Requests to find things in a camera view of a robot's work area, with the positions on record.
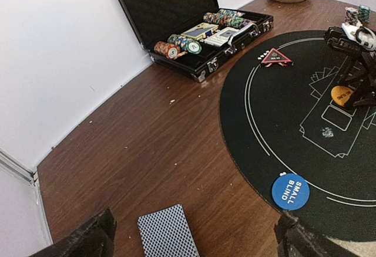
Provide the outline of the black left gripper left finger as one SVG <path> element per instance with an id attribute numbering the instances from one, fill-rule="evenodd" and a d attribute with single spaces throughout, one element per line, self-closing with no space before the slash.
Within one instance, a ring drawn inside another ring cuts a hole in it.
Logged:
<path id="1" fill-rule="evenodd" d="M 117 222 L 109 208 L 33 257 L 113 256 Z"/>

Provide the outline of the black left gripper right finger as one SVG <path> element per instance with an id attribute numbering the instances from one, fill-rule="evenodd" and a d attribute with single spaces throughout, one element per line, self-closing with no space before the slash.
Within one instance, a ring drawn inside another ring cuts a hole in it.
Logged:
<path id="1" fill-rule="evenodd" d="M 375 256 L 375 242 L 328 238 L 284 211 L 274 226 L 278 256 Z"/>

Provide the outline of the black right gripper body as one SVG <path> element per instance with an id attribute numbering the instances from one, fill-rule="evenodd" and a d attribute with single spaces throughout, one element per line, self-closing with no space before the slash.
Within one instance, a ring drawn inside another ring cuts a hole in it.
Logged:
<path id="1" fill-rule="evenodd" d="M 370 53 L 375 51 L 374 44 L 365 42 L 360 45 L 357 40 L 351 40 L 345 31 L 337 26 L 328 28 L 324 34 L 324 40 L 330 48 L 347 55 L 360 55 L 363 52 Z"/>

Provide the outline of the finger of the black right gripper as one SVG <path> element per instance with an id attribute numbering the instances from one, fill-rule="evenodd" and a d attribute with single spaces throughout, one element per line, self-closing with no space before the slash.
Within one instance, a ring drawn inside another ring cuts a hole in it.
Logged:
<path id="1" fill-rule="evenodd" d="M 353 90 L 353 94 L 349 101 L 346 102 L 346 109 L 354 109 L 357 107 L 364 106 L 375 106 L 375 62 L 370 61 L 369 67 L 370 74 L 368 75 L 370 79 L 370 87 L 359 87 L 360 82 L 349 84 L 349 87 Z"/>
<path id="2" fill-rule="evenodd" d="M 349 56 L 338 73 L 337 84 L 348 86 L 360 82 L 359 87 L 370 87 L 368 75 L 370 67 L 370 52 L 362 52 L 357 56 Z"/>

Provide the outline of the orange big blind button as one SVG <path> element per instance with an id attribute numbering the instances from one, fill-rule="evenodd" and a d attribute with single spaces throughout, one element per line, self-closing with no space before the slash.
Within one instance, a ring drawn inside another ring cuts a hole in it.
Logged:
<path id="1" fill-rule="evenodd" d="M 346 86 L 335 86 L 331 90 L 332 100 L 339 106 L 345 107 L 353 94 L 353 90 Z"/>

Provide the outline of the blue small blind button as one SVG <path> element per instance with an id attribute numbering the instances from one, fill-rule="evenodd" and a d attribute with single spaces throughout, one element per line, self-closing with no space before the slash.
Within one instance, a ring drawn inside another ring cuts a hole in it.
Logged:
<path id="1" fill-rule="evenodd" d="M 289 173 L 275 180 L 271 195 L 278 207 L 295 211 L 307 203 L 310 197 L 310 187 L 303 177 Z"/>

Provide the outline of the red triangle all-in marker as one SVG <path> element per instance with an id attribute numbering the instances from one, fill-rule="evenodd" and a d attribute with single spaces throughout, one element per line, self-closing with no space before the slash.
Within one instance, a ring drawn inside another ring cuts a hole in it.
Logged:
<path id="1" fill-rule="evenodd" d="M 279 50 L 272 48 L 266 56 L 261 61 L 262 67 L 272 67 L 272 66 L 292 66 L 293 61 L 289 59 L 286 55 L 282 54 Z"/>

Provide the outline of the blue playing card deck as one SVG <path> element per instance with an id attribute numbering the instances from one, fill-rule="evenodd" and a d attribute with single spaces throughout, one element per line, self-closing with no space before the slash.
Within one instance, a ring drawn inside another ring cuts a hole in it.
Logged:
<path id="1" fill-rule="evenodd" d="M 137 220 L 145 256 L 199 256 L 181 204 Z"/>

